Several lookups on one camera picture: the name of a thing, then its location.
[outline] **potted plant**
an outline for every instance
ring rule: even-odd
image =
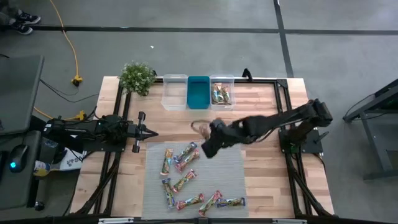
[[[118,78],[126,93],[134,92],[140,96],[148,95],[150,86],[155,82],[153,69],[147,63],[134,61],[124,64]]]

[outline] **concrete floor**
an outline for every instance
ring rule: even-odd
[[[54,0],[66,25],[136,27],[277,28],[272,0]],[[394,0],[280,0],[286,29],[397,30]],[[47,0],[21,1],[58,25]],[[76,100],[97,93],[105,75],[119,75],[130,60],[149,62],[158,75],[185,73],[239,75],[248,67],[256,77],[286,77],[279,34],[158,32],[68,32],[85,79]],[[361,123],[345,124],[346,110],[397,78],[398,36],[288,35],[294,77],[304,78],[308,97],[325,101],[335,120],[322,131],[326,174],[335,213],[345,218],[397,222],[398,179],[364,182],[380,169]],[[74,92],[73,54],[61,32],[37,31],[25,37],[0,34],[0,53],[11,57],[42,54],[42,78]],[[91,111],[96,98],[71,104],[40,86],[36,106],[52,116]],[[42,212],[15,209],[0,220],[61,215],[73,193],[77,173],[52,175],[41,184]]]

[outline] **blue plastic bin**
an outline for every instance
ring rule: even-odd
[[[188,77],[187,105],[190,109],[203,110],[210,105],[210,78]]]

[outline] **yellow extension cord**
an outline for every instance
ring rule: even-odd
[[[61,26],[63,27],[63,22],[62,22],[62,19],[61,19],[60,13],[58,12],[57,7],[55,6],[54,2],[52,2],[52,0],[50,0],[50,2],[51,2],[51,4],[52,4],[52,6],[54,7],[55,12],[57,13],[57,16],[58,16],[58,18],[59,18],[59,20],[60,20]],[[68,41],[70,47],[72,48],[72,50],[73,50],[73,55],[75,56],[75,64],[76,64],[76,75],[75,75],[75,79],[76,79],[76,80],[82,80],[82,78],[79,76],[79,64],[78,64],[78,61],[77,61],[77,56],[76,56],[75,48],[73,47],[72,42],[70,42],[70,40],[69,40],[69,38],[68,38],[68,36],[67,36],[67,34],[65,33],[64,30],[62,31],[62,33],[63,33],[63,35],[65,36],[66,40]],[[51,117],[50,115],[48,115],[48,114],[44,113],[43,111],[37,109],[36,107],[34,107],[34,109],[35,109],[39,114],[45,116],[46,118],[48,118],[48,119],[53,119],[53,117]],[[79,119],[79,117],[78,117],[78,115],[76,115],[76,116],[74,116],[74,117],[72,117],[72,118],[67,118],[67,119],[64,119],[64,120],[67,121],[67,120],[72,120],[72,119]]]

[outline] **clear plastic bin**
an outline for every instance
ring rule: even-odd
[[[162,105],[169,111],[181,111],[187,108],[188,77],[182,74],[163,76]]]
[[[214,105],[213,100],[211,100],[210,93],[210,107],[212,110],[232,110],[236,104],[235,101],[235,91],[234,91],[234,80],[233,75],[212,75],[210,76],[210,89],[214,83],[224,83],[229,85],[229,97],[231,98],[231,105]]]

